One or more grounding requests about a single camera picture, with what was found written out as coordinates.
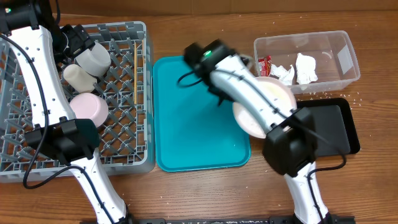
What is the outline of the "grey bowl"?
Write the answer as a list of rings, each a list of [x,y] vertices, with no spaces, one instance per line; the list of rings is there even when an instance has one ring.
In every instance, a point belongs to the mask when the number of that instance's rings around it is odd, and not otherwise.
[[[75,58],[79,66],[92,76],[103,76],[111,65],[108,51],[98,42]]]

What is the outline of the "white paper cup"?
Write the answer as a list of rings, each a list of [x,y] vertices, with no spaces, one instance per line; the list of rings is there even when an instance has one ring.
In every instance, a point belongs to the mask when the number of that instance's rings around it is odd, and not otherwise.
[[[89,93],[95,88],[96,78],[88,74],[79,65],[70,64],[63,70],[64,79],[79,93]]]

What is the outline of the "red snack wrapper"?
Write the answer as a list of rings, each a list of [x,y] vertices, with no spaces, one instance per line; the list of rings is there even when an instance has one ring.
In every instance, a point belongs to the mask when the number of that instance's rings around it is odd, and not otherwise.
[[[271,73],[272,59],[271,56],[268,55],[264,58],[260,58],[258,60],[259,68],[260,68],[260,76],[268,77]]]

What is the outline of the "large white plate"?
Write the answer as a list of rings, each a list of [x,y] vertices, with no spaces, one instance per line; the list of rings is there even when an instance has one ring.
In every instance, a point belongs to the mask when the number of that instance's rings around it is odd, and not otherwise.
[[[256,77],[255,79],[262,86],[263,90],[271,92],[276,98],[280,99],[284,105],[289,105],[293,109],[297,109],[297,102],[289,87],[271,77]],[[257,121],[246,108],[237,102],[233,103],[233,115],[239,127],[250,136],[259,139],[266,138],[266,134]]]

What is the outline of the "small white plate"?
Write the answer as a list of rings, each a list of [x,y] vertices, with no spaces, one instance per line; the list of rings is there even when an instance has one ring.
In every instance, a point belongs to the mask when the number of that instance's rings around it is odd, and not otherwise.
[[[108,117],[109,108],[107,102],[92,93],[81,93],[75,96],[71,100],[70,106],[77,119],[90,119],[97,128]]]

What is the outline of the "wooden chopstick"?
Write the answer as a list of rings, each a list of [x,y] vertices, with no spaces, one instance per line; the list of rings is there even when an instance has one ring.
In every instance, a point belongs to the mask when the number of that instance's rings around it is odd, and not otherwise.
[[[134,104],[137,104],[137,44],[134,41]]]
[[[141,61],[142,61],[142,69],[146,68],[146,41],[141,41]]]

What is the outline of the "white paper napkin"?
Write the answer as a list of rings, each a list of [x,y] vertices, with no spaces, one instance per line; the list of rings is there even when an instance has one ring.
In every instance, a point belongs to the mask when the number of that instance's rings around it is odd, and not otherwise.
[[[316,60],[313,57],[298,53],[295,65],[298,84],[306,85],[318,80],[317,74],[315,73]]]

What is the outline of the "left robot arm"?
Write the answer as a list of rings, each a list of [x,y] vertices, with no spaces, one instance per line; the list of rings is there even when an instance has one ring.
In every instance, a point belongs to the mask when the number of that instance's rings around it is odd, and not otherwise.
[[[23,186],[39,188],[69,170],[94,208],[97,223],[134,223],[101,163],[94,122],[76,117],[58,74],[60,63],[76,58],[95,42],[81,25],[60,27],[59,20],[53,17],[49,1],[1,1],[1,38],[16,56],[32,105],[33,129],[24,138],[35,153]],[[29,185],[40,153],[58,160],[63,169]]]

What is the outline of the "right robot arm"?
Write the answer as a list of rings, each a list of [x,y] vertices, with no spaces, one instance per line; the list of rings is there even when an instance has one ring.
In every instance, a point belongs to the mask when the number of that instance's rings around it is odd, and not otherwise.
[[[300,223],[326,223],[330,217],[318,188],[315,168],[317,136],[308,109],[294,109],[265,90],[241,56],[217,39],[201,47],[185,48],[183,59],[209,92],[220,101],[242,105],[266,135],[262,154],[284,176],[294,201],[294,217]]]

